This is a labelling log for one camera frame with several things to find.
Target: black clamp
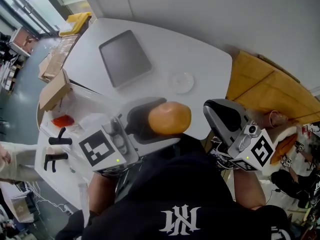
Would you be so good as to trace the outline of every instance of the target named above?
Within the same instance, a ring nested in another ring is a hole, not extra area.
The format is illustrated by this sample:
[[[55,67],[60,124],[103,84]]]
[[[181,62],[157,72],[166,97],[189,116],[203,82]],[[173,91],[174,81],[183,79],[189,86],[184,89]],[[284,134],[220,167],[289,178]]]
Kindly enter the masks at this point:
[[[52,161],[52,172],[55,173],[56,170],[56,161],[57,160],[67,160],[68,154],[62,153],[62,154],[46,154],[44,159],[44,170],[47,170],[48,162]]]
[[[66,131],[66,127],[62,127],[58,137],[50,137],[49,138],[49,144],[50,145],[71,145],[72,144],[72,138],[62,138],[62,135]]]

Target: cardboard box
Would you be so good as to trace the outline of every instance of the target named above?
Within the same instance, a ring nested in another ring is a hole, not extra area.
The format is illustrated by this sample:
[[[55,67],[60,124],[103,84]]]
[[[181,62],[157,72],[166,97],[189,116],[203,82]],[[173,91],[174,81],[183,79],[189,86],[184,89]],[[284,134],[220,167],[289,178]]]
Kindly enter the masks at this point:
[[[58,46],[39,64],[39,79],[49,83],[59,73],[79,37],[79,34],[73,34],[61,39]]]
[[[8,78],[13,78],[14,76],[15,76],[15,71],[11,70],[8,75]]]
[[[14,217],[20,223],[32,223],[34,221],[34,215],[30,213],[26,197],[29,194],[29,190],[22,192],[16,185],[11,185],[7,182],[0,182],[0,188],[2,191],[5,204],[13,213]]]
[[[28,31],[26,31],[22,26],[13,32],[13,35],[11,36],[11,39],[9,41],[10,44],[14,43],[29,55],[32,53],[33,48],[37,44],[37,42],[38,39],[31,35]]]
[[[49,62],[52,58],[52,53],[50,52],[39,64],[39,75],[38,78],[41,79],[42,81],[49,83],[50,80],[46,77],[44,77],[44,74],[48,68]]]
[[[42,89],[39,97],[39,108],[52,110],[55,105],[71,90],[68,75],[64,69]]]

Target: cable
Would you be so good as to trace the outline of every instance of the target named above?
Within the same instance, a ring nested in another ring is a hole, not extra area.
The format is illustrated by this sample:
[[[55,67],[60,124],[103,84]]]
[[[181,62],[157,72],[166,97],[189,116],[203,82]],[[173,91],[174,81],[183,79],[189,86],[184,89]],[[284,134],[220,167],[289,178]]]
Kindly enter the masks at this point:
[[[281,189],[279,189],[279,188],[278,188],[278,190],[280,190],[280,191],[277,191],[277,189],[276,189],[275,191],[276,191],[276,192],[278,192],[278,193],[280,193],[280,192],[281,192],[281,193],[283,193],[283,194],[287,195],[288,197],[290,197],[290,195],[288,195],[286,192],[283,192]]]
[[[217,162],[221,167],[223,167],[223,168],[226,169],[226,170],[234,170],[234,169],[235,169],[234,167],[228,168],[228,167],[223,166],[218,160],[216,160],[216,162]]]
[[[39,192],[38,192],[38,193],[39,193],[39,195],[41,196],[41,188],[39,187],[38,182],[34,181],[34,182],[32,183],[33,188],[34,188],[34,189],[37,189],[36,186],[35,186],[35,184],[36,184],[36,186],[38,187],[38,189],[39,189]]]
[[[54,203],[54,202],[51,202],[51,201],[45,199],[44,197],[42,197],[42,196],[38,193],[37,188],[34,187],[34,186],[32,186],[29,182],[27,182],[27,185],[29,186],[29,189],[33,192],[33,194],[34,194],[36,197],[42,199],[42,200],[37,200],[37,201],[35,202],[36,207],[37,207],[37,203],[39,203],[39,202],[48,202],[49,204],[53,205],[54,207],[59,208],[63,213],[65,213],[65,212],[67,211],[67,209],[63,210],[63,209],[60,207],[60,206],[63,206],[63,208],[65,208],[65,205],[64,205],[63,203],[56,204],[56,203]]]
[[[270,195],[270,197],[269,197],[269,200],[265,203],[265,205],[267,205],[267,203],[270,201],[270,199],[271,199],[271,197],[272,197],[272,194],[273,194],[273,192],[274,192],[275,190],[273,189],[273,190],[271,190],[271,195]]]
[[[52,240],[55,240],[55,239],[49,234],[49,231],[48,231],[48,229],[47,229],[47,226],[46,226],[46,224],[44,223],[43,219],[42,219],[41,216],[40,216],[41,212],[40,212],[39,206],[37,205],[37,203],[39,202],[39,200],[37,201],[36,197],[42,198],[43,200],[41,200],[41,201],[45,201],[46,199],[44,199],[41,195],[39,195],[38,190],[37,190],[34,182],[32,183],[32,185],[31,185],[29,182],[25,182],[24,185],[25,185],[25,188],[26,188],[27,190],[31,190],[31,191],[33,192],[33,194],[34,194],[34,195],[33,195],[33,200],[35,201],[35,202],[34,202],[35,208],[36,208],[36,210],[38,211],[38,217],[39,217],[39,219],[40,219],[40,221],[41,221],[41,223],[42,223],[42,225],[43,225],[43,227],[44,227],[47,235],[48,235]],[[37,185],[37,187],[39,188],[39,192],[41,192],[41,189],[40,189],[40,187],[39,187],[39,185],[38,185],[37,182],[36,182],[36,185]]]

